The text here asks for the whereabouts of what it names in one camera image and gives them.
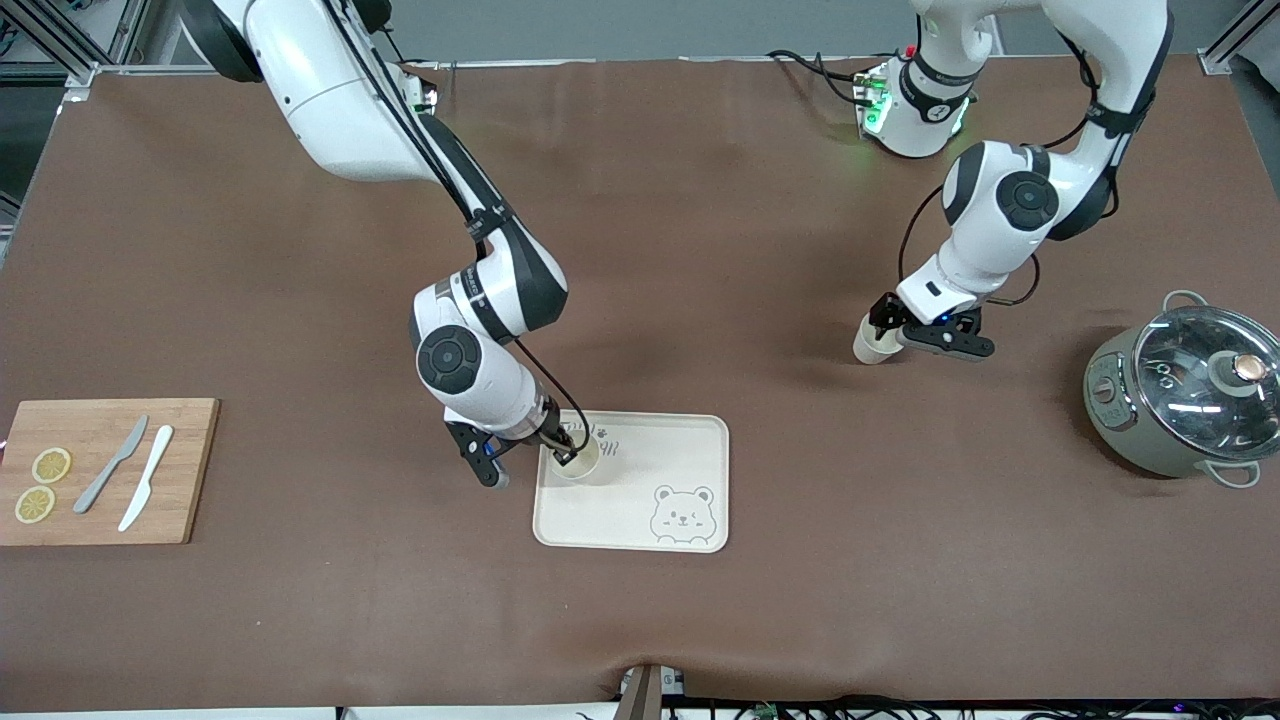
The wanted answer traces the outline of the brown table mat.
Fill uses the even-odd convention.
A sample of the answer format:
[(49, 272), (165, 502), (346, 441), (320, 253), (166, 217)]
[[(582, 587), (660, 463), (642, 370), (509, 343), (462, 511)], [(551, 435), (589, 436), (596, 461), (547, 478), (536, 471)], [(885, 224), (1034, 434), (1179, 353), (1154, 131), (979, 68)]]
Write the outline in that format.
[(589, 409), (721, 416), (716, 553), (557, 550), (538, 456), (483, 488), (413, 296), (474, 259), (431, 183), (351, 183), (273, 96), (104, 76), (0, 272), (0, 427), (32, 398), (221, 402), (188, 543), (0, 547), (0, 711), (590, 702), (637, 664), (744, 700), (1280, 697), (1280, 477), (1120, 465), (1082, 369), (1172, 290), (1280, 332), (1280, 201), (1225, 78), (1172, 58), (1123, 205), (1039, 254), (983, 363), (863, 366), (947, 158), (774, 63), (439, 78), (570, 281), (527, 346)]

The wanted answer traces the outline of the grey pot with glass lid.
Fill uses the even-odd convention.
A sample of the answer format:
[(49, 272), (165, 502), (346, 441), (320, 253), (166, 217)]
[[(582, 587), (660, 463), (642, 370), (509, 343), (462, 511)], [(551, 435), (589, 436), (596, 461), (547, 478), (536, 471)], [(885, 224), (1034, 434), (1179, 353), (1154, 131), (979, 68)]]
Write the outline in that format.
[[(1199, 293), (1167, 293), (1160, 315), (1183, 305), (1210, 305)], [(1156, 475), (1183, 479), (1203, 474), (1229, 489), (1249, 489), (1261, 478), (1262, 461), (1226, 461), (1206, 456), (1166, 432), (1144, 405), (1137, 384), (1137, 340), (1152, 322), (1135, 325), (1102, 343), (1082, 377), (1085, 413), (1101, 439), (1129, 464)]]

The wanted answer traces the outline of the aluminium frame profile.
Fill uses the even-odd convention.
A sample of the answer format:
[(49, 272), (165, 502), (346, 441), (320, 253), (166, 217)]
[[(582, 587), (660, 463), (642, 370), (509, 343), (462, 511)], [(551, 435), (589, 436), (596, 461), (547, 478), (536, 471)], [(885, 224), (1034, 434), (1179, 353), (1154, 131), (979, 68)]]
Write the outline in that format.
[(1203, 73), (1230, 76), (1233, 59), (1277, 18), (1280, 18), (1280, 0), (1247, 0), (1208, 47), (1197, 50), (1197, 60)]
[(156, 0), (0, 0), (0, 88), (82, 88), (140, 47)]

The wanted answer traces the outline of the grey plastic knife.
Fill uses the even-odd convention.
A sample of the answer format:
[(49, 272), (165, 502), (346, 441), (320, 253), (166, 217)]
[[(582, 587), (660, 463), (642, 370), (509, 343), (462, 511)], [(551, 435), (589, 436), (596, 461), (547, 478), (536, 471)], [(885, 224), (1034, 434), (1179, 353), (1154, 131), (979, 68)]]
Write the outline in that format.
[(115, 470), (138, 448), (147, 427), (148, 415), (143, 414), (140, 416), (131, 433), (125, 437), (125, 441), (122, 443), (119, 450), (108, 460), (106, 465), (96, 475), (93, 482), (79, 495), (73, 506), (74, 514), (83, 515), (92, 509)]

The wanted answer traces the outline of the glass pot lid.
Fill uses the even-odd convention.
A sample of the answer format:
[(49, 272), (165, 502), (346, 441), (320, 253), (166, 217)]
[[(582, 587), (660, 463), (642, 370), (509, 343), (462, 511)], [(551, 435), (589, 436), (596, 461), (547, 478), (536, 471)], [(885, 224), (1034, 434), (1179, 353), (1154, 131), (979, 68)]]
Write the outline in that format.
[(1135, 379), (1156, 421), (1193, 450), (1239, 462), (1280, 452), (1280, 338), (1258, 322), (1167, 309), (1138, 334)]

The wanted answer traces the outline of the white plastic knife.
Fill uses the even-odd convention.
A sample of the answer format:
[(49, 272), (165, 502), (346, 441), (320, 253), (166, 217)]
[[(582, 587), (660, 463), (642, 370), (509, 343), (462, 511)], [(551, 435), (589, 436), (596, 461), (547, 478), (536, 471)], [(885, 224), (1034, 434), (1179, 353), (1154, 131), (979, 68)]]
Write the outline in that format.
[(116, 527), (118, 532), (120, 533), (127, 532), (137, 521), (137, 519), (145, 510), (146, 505), (148, 503), (150, 497), (154, 492), (152, 480), (155, 473), (157, 471), (159, 465), (163, 461), (163, 457), (173, 439), (174, 433), (175, 428), (172, 425), (163, 425), (157, 429), (143, 471), (140, 477), (138, 484), (134, 488), (134, 493), (131, 498), (131, 502)]

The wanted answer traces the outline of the white IKEA cup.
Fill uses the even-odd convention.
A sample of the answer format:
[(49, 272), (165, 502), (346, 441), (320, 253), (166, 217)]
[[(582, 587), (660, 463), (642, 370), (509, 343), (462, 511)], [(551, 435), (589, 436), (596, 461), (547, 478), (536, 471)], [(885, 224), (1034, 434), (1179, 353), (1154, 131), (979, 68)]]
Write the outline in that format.
[(571, 432), (571, 436), (572, 448), (581, 452), (579, 465), (573, 470), (563, 470), (554, 461), (548, 462), (547, 469), (556, 478), (568, 482), (582, 482), (586, 480), (596, 469), (600, 461), (602, 451), (596, 437), (590, 430), (577, 428)]
[(852, 351), (859, 363), (876, 365), (886, 361), (904, 348), (896, 329), (883, 329), (870, 322), (865, 314), (852, 341)]

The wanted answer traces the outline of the cream bear print tray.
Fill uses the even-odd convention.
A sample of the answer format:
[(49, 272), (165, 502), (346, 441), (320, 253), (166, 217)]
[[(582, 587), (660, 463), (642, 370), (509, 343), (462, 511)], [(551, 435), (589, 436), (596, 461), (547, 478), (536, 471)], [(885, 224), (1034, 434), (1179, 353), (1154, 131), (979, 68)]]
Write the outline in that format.
[(713, 415), (589, 411), (602, 456), (582, 482), (539, 464), (547, 546), (714, 553), (730, 538), (730, 428)]

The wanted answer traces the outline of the wooden cutting board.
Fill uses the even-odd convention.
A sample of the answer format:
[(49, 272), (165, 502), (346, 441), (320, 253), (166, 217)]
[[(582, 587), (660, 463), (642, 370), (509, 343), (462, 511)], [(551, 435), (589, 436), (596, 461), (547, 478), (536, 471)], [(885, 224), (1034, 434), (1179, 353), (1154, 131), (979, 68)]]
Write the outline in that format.
[[(189, 538), (218, 423), (215, 398), (28, 400), (19, 404), (0, 460), (0, 547), (180, 544)], [(92, 509), (73, 512), (81, 493), (119, 450), (141, 415), (148, 427), (141, 445), (111, 475)], [(124, 533), (124, 515), (157, 429), (175, 428), (155, 473), (154, 492)], [(46, 448), (70, 451), (67, 477), (47, 484), (58, 496), (52, 512), (24, 525), (14, 516), (19, 495), (37, 483), (32, 461)]]

